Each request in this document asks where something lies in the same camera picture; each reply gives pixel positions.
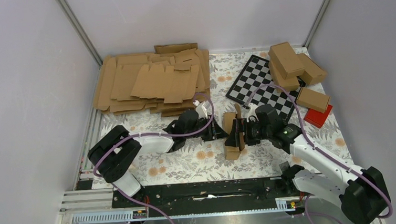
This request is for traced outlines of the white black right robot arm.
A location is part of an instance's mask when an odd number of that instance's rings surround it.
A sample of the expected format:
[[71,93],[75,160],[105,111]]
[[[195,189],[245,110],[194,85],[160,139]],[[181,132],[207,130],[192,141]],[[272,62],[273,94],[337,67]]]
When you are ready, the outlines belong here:
[[382,212],[392,214],[391,199],[384,177],[377,168],[364,169],[348,164],[311,140],[300,125],[287,124],[270,104],[250,105],[246,118],[241,107],[235,105],[228,147],[253,146],[263,140],[278,149],[303,159],[319,170],[319,174],[305,167],[293,165],[282,171],[282,189],[289,196],[299,192],[315,195],[341,209],[354,224],[370,224]]

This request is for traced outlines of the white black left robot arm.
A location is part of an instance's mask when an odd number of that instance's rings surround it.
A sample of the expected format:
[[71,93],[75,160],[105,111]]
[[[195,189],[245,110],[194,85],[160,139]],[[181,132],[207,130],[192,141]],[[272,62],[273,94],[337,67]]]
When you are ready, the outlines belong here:
[[212,115],[187,110],[160,133],[132,133],[122,125],[115,126],[88,152],[93,173],[124,194],[124,201],[133,207],[143,203],[144,193],[129,167],[139,156],[165,154],[184,147],[189,138],[203,141],[224,139],[228,133]]

